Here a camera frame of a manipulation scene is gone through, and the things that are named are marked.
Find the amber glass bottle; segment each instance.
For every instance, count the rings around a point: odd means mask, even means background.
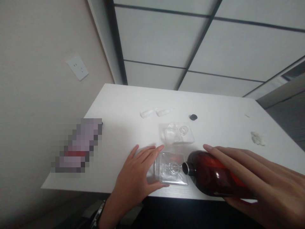
[[[214,197],[255,199],[254,194],[241,180],[207,152],[200,150],[192,152],[187,162],[182,164],[182,169],[204,194]]]

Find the black cap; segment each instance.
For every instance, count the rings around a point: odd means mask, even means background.
[[[192,114],[192,115],[190,116],[190,119],[193,120],[193,121],[195,121],[197,118],[198,118],[198,117],[197,117],[197,115],[195,115],[195,114]]]
[[[194,176],[196,169],[193,163],[190,162],[184,162],[182,164],[182,171],[184,174],[189,175],[189,176]]]

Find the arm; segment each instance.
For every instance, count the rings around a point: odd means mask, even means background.
[[[120,171],[113,192],[106,201],[99,220],[100,229],[113,229],[120,219],[133,207],[140,204],[150,193],[169,185],[155,182],[148,184],[146,174],[164,145],[146,147],[136,156],[136,145]]]
[[[258,202],[224,198],[265,228],[305,228],[305,176],[244,149],[204,149],[231,170]]]

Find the plastic bottle cap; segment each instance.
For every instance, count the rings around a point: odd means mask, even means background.
[[[198,117],[197,117],[197,115],[195,115],[195,114],[192,114],[192,115],[190,116],[190,119],[193,120],[193,121],[195,121],[197,118],[198,118]]]

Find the clear plastic container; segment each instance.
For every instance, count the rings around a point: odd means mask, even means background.
[[[186,122],[171,122],[164,130],[166,143],[193,143],[195,141],[190,125]]]
[[[182,170],[184,162],[183,154],[160,152],[154,163],[156,180],[163,184],[188,186],[187,176]]]

